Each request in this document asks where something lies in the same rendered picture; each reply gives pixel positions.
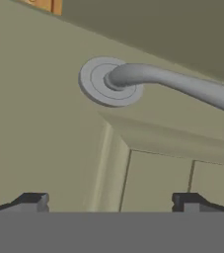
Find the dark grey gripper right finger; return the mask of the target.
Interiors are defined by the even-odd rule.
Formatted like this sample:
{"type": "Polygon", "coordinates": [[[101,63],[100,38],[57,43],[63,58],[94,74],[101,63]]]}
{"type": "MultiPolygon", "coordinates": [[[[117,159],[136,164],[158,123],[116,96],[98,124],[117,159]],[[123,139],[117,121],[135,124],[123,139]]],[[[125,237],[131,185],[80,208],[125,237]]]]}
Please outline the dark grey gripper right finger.
{"type": "Polygon", "coordinates": [[[224,212],[224,206],[209,202],[199,193],[173,193],[173,212],[224,212]]]}

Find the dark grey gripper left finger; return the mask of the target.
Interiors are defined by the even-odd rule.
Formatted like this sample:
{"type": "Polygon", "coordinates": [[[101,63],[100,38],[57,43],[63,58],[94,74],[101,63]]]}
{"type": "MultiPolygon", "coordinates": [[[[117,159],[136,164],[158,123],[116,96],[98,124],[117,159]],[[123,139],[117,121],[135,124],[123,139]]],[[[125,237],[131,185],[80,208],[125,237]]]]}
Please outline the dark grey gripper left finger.
{"type": "Polygon", "coordinates": [[[48,193],[22,193],[11,203],[0,205],[0,211],[49,212],[48,193]]]}

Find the olive cabinet door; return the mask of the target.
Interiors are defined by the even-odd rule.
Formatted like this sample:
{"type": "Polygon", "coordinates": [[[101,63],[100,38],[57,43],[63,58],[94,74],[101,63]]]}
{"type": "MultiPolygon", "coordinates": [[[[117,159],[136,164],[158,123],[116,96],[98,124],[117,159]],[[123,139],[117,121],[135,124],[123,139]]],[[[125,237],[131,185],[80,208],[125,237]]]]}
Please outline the olive cabinet door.
{"type": "Polygon", "coordinates": [[[189,190],[224,206],[224,165],[195,161],[189,190]]]}
{"type": "Polygon", "coordinates": [[[120,210],[172,210],[172,194],[186,192],[191,160],[133,151],[127,170],[120,210]]]}

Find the grey metal tap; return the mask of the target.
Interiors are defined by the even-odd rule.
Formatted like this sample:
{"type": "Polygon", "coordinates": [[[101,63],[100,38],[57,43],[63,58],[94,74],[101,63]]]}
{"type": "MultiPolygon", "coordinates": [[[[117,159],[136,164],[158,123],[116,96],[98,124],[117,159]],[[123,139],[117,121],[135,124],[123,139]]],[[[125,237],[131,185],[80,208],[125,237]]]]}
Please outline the grey metal tap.
{"type": "Polygon", "coordinates": [[[106,107],[132,105],[141,98],[144,84],[158,84],[224,111],[223,84],[113,57],[88,60],[79,71],[78,84],[90,100],[106,107]]]}

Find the orange wooden block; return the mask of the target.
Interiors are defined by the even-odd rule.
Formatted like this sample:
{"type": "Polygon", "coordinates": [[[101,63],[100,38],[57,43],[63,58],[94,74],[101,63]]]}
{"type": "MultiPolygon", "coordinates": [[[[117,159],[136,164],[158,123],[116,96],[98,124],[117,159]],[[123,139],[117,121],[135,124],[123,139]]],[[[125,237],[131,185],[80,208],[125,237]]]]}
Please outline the orange wooden block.
{"type": "Polygon", "coordinates": [[[26,4],[32,5],[39,9],[50,12],[54,15],[62,15],[62,1],[63,0],[20,0],[26,4]]]}

